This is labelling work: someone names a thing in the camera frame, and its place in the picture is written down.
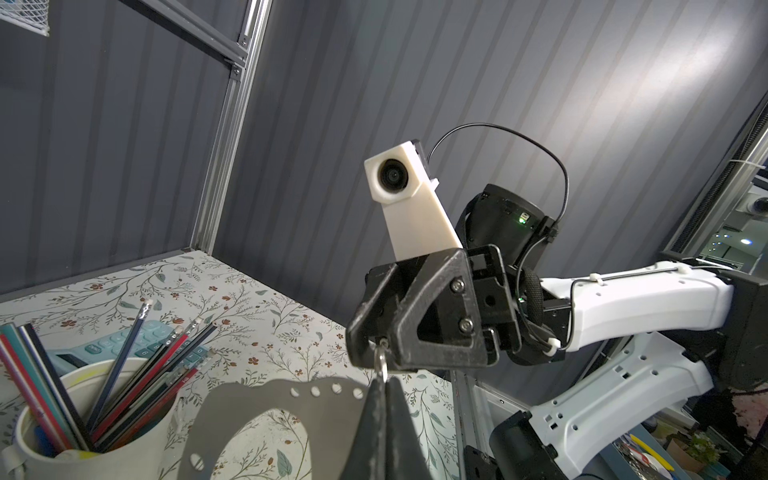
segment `calculator screen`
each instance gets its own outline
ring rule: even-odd
[[[81,368],[87,365],[86,362],[83,362],[78,357],[74,355],[69,355],[68,353],[57,353],[56,356],[64,360],[65,362],[71,363],[72,365],[78,368]]]

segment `gray plate with holes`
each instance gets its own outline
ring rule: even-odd
[[[272,380],[257,387],[224,383],[210,391],[197,413],[178,478],[208,480],[224,447],[248,421],[282,409],[304,424],[312,478],[337,480],[352,448],[367,391],[367,386],[336,377],[307,383]]]

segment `gray wall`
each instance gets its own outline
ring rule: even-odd
[[[766,31],[760,0],[278,2],[216,255],[347,323],[365,272],[393,259],[362,161],[494,121],[571,175],[541,275],[651,262],[766,89]],[[432,172],[452,221],[488,182],[557,213],[559,170],[533,147],[481,130],[446,143]],[[581,366],[487,374],[562,386]]]
[[[0,293],[188,246],[229,76],[116,0],[49,25],[0,22]]]

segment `floral tablecloth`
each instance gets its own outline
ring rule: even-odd
[[[158,480],[176,478],[188,429],[207,393],[221,383],[370,380],[370,372],[349,364],[341,325],[200,251],[2,303],[0,324],[33,322],[46,348],[68,348],[127,328],[150,298],[149,319],[187,324],[202,318],[219,325],[205,342],[216,350],[213,362],[180,392],[181,427],[169,432]],[[7,445],[24,401],[2,371],[0,431]],[[429,471],[434,478],[458,478],[450,382],[426,371],[399,377]],[[271,410],[230,441],[213,478],[311,478],[310,449],[301,421]]]

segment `robotic arm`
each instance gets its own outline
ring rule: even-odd
[[[390,368],[408,370],[490,366],[502,351],[522,365],[561,361],[594,342],[634,335],[567,392],[497,427],[490,444],[507,480],[575,478],[662,408],[714,381],[752,389],[768,376],[753,360],[768,349],[760,320],[768,283],[679,257],[540,280],[533,266],[557,234],[551,218],[488,185],[454,230],[426,167],[418,141],[365,162],[396,262],[366,275],[346,336],[353,365],[373,367],[381,339]]]

